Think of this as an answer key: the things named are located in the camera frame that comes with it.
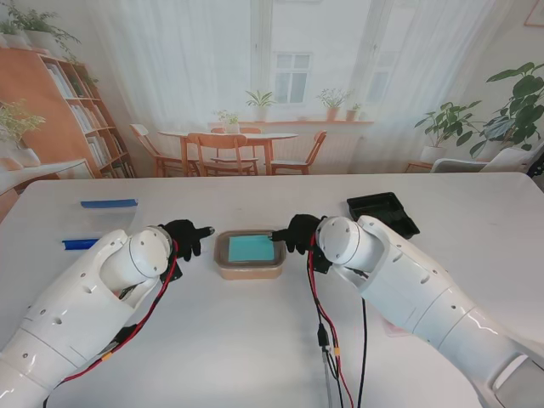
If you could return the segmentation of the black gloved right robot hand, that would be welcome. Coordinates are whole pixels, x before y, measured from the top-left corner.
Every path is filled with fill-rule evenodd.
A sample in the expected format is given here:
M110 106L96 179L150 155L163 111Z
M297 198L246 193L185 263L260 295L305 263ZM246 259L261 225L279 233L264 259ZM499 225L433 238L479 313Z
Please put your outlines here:
M317 218L310 214L295 215L285 229L273 231L269 238L273 242L284 242L289 253L298 252L304 255L306 252L316 251L316 232L320 223L326 217Z

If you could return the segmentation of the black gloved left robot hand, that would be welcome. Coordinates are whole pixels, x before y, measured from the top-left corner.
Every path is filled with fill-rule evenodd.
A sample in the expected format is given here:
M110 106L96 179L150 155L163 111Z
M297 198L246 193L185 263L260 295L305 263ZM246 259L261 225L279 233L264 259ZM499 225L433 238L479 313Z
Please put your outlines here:
M171 239L177 243L176 257L189 262L193 256L201 255L201 240L214 234L215 229L211 226L196 228L187 219L173 220L162 228L169 234Z

